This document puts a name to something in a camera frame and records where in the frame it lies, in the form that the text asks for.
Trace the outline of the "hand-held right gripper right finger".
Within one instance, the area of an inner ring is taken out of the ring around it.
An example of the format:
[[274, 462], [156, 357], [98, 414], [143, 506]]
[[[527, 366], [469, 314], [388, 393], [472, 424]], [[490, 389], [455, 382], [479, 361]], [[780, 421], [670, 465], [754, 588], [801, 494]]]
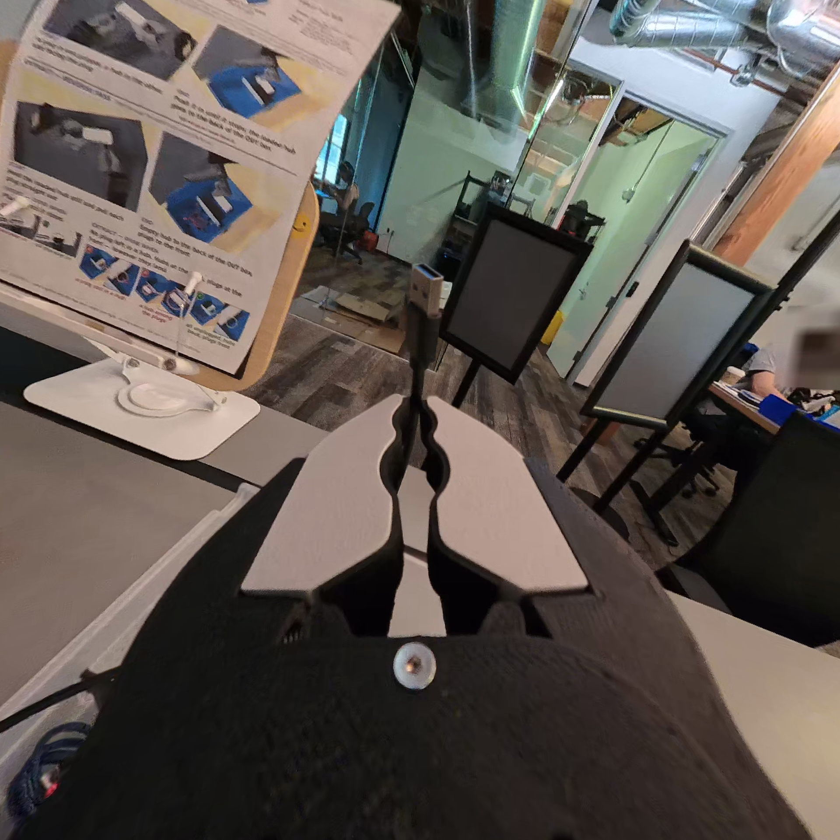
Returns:
[[427, 568], [448, 635], [477, 634], [498, 603], [590, 587], [522, 455], [473, 417], [431, 396], [425, 445], [434, 496]]

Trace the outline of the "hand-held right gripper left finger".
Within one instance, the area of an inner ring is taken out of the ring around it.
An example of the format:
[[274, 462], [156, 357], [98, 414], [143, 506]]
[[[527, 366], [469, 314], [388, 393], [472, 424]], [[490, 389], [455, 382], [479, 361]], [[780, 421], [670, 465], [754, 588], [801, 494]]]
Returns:
[[337, 606], [357, 635], [386, 635], [403, 577], [397, 489], [403, 397], [331, 432], [305, 458], [240, 591]]

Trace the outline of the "clear plastic bin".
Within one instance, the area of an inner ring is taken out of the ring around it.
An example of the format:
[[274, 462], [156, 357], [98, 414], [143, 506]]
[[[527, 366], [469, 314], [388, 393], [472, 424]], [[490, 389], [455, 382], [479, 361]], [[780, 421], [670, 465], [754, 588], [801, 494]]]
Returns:
[[[186, 562], [258, 490], [257, 486], [244, 482], [223, 508], [207, 513], [12, 695], [2, 705], [1, 718], [9, 718], [37, 700], [76, 684], [84, 672], [99, 674], [119, 666], [154, 605]], [[7, 788], [38, 741], [47, 731], [65, 722], [93, 723], [97, 712], [97, 702], [92, 694], [81, 692], [2, 733], [2, 838], [9, 838], [14, 832], [13, 821], [7, 812]]]

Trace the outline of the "black monitor stand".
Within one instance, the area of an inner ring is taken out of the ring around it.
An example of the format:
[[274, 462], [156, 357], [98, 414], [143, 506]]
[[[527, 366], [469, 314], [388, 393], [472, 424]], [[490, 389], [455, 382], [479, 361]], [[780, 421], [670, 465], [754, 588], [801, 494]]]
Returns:
[[[617, 425], [617, 422], [604, 417], [597, 417], [591, 420], [585, 429], [582, 440], [577, 444], [572, 454], [565, 460], [556, 474], [556, 478], [561, 483], [566, 483], [572, 477], [573, 473], [583, 462], [585, 456], [590, 454], [593, 447], [601, 440], [607, 429], [613, 425]], [[651, 435], [645, 439], [641, 448], [636, 451], [636, 454], [625, 464], [621, 472], [599, 497], [594, 496], [586, 490], [573, 488], [573, 493], [626, 542], [629, 541], [629, 528], [622, 516], [613, 509], [613, 502], [620, 492], [629, 485], [631, 479], [635, 477], [642, 465], [652, 457], [656, 448], [665, 441], [673, 428], [674, 426], [671, 424], [652, 431]]]
[[473, 359], [469, 362], [469, 365], [467, 366], [462, 378], [460, 379], [456, 392], [451, 401], [451, 405], [454, 408], [462, 407], [464, 400], [466, 399], [466, 396], [469, 392], [469, 389], [473, 385], [481, 367], [482, 364], [477, 359]]

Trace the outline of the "white document stand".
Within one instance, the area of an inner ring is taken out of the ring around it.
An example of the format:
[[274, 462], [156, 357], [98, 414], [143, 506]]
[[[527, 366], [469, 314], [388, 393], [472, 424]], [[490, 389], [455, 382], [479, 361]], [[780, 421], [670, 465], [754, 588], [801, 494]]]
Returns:
[[2, 304], [75, 334], [103, 355], [100, 361], [28, 384], [23, 396], [33, 406], [181, 461], [212, 454], [259, 414], [254, 399], [223, 385], [200, 383], [199, 364], [176, 353], [155, 350], [5, 281]]

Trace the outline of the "black flat monitor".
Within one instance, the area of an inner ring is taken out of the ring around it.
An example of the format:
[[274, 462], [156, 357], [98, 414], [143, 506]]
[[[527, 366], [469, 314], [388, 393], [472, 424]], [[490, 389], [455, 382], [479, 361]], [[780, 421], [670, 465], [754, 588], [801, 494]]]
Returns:
[[593, 245], [488, 204], [444, 307], [439, 338], [511, 384]]

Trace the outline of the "black office chair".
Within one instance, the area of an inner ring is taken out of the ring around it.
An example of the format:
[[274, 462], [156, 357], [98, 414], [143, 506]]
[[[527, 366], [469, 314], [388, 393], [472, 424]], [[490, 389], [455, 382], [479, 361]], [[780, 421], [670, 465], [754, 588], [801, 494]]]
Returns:
[[660, 582], [811, 648], [839, 638], [839, 433], [790, 417], [747, 486]]

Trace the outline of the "printed instruction sheet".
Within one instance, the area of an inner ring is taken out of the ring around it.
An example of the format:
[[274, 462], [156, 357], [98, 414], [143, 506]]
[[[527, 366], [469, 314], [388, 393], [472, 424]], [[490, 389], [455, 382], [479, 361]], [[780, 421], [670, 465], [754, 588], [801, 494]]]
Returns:
[[37, 2], [2, 101], [2, 282], [227, 375], [394, 2]]

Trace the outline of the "wooden beam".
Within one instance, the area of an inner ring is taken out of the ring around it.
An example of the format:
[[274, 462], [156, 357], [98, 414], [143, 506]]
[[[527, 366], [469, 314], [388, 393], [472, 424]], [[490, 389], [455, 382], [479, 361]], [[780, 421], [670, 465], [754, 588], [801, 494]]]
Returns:
[[746, 266], [839, 144], [835, 65], [763, 168], [757, 185], [718, 240], [715, 254]]

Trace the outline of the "silver ventilation duct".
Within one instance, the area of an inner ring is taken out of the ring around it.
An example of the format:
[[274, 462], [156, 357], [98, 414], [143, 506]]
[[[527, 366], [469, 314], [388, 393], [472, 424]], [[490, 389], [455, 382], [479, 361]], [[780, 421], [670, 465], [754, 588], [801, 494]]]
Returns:
[[838, 2], [617, 2], [609, 31], [618, 45], [651, 49], [740, 49], [788, 75], [829, 70], [839, 58]]

